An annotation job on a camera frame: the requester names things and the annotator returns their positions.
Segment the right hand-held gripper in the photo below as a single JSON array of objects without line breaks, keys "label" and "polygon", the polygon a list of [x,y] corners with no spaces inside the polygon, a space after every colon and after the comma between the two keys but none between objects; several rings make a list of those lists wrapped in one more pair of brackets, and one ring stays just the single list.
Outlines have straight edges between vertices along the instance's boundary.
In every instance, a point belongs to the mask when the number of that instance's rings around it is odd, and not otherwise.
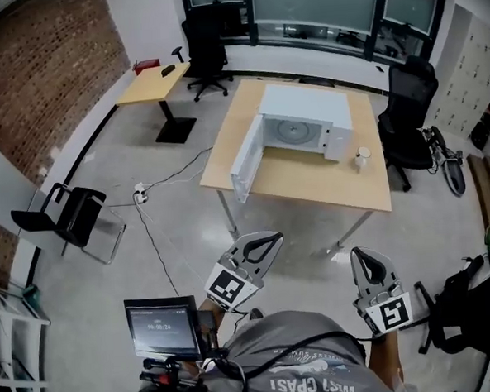
[{"label": "right hand-held gripper", "polygon": [[398,330],[413,320],[409,293],[387,256],[369,248],[354,247],[350,260],[358,288],[354,306],[374,336]]}]

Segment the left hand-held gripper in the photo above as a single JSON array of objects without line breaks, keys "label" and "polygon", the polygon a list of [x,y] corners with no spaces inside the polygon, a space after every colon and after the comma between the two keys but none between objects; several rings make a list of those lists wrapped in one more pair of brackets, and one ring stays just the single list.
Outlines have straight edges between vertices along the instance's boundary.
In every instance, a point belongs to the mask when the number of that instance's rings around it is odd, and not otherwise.
[{"label": "left hand-held gripper", "polygon": [[264,286],[264,276],[283,244],[283,234],[262,231],[238,237],[217,260],[205,284],[207,298],[236,311]]}]

